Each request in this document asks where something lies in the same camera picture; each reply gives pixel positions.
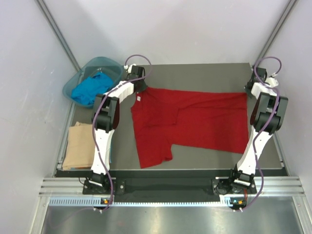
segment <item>red garment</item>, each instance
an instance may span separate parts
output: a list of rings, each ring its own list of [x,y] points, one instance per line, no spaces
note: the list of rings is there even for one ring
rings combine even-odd
[[[172,144],[242,154],[248,142],[245,93],[148,87],[131,111],[141,168],[171,160]]]

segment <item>folded beige cloth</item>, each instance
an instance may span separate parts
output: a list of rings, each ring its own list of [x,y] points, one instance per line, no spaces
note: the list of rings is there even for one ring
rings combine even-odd
[[[91,124],[77,122],[73,127],[69,127],[63,170],[90,168],[94,159],[94,150]]]

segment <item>white wall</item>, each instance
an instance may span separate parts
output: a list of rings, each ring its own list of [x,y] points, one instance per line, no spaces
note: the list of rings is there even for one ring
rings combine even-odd
[[[277,56],[283,68],[277,76],[281,94],[289,98],[278,132],[291,172],[300,176],[312,206],[312,1],[298,1],[267,56]],[[276,62],[264,62],[270,74]]]
[[[0,233],[24,234],[56,160],[75,73],[34,0],[0,1]]]
[[[253,63],[285,0],[45,0],[83,66],[96,56],[123,63]]]

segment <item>plastic bin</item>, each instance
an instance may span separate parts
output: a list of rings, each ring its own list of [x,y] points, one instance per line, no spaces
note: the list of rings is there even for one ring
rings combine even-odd
[[[96,57],[90,60],[79,72],[77,72],[63,87],[64,96],[74,102],[78,106],[92,108],[93,104],[82,105],[71,98],[72,90],[76,88],[83,80],[88,77],[94,76],[97,72],[103,72],[108,75],[113,80],[113,85],[109,90],[114,88],[120,81],[123,74],[123,66],[119,63],[106,58],[106,57]]]

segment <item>blue towel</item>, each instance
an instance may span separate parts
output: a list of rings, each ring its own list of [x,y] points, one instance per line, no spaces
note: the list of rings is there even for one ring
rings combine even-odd
[[[98,72],[77,85],[72,90],[71,98],[82,105],[90,105],[94,103],[97,94],[104,94],[112,85],[112,79]]]

